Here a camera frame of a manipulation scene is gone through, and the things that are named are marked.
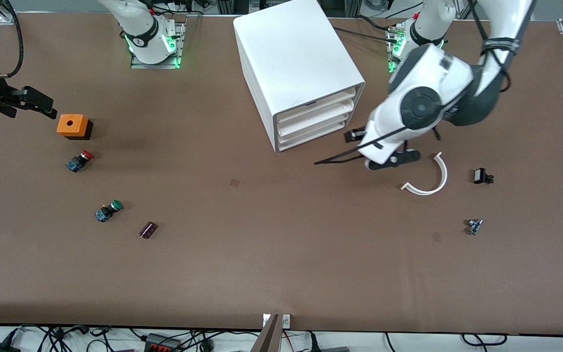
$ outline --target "table surface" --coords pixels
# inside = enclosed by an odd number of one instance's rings
[[[273,153],[244,82],[232,18],[188,33],[179,70],[129,69],[109,14],[22,14],[25,61],[9,80],[94,122],[0,118],[0,323],[563,334],[563,35],[529,26],[512,88],[482,123],[411,141],[422,160],[369,172],[312,165],[342,132]],[[361,20],[335,24],[379,33]],[[350,127],[387,95],[380,42],[341,33],[366,79]],[[475,63],[473,22],[446,49]],[[0,29],[0,70],[16,35]],[[88,149],[80,173],[65,163]],[[399,189],[438,184],[429,197]],[[485,167],[493,185],[472,183]],[[238,187],[230,185],[238,180]],[[102,204],[125,209],[107,223]],[[483,218],[478,236],[465,221]],[[159,224],[150,240],[138,236]]]

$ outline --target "orange and black block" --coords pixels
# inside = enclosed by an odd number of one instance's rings
[[[92,121],[83,114],[61,114],[56,131],[70,140],[89,140],[92,133]]]

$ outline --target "white plastic box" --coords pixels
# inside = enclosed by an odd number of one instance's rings
[[[316,0],[234,20],[244,78],[275,152],[347,126],[364,78]]]

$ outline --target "velcro strap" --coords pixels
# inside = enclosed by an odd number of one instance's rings
[[[514,38],[487,38],[483,41],[482,53],[492,49],[511,51],[516,54],[520,49],[520,40]]]

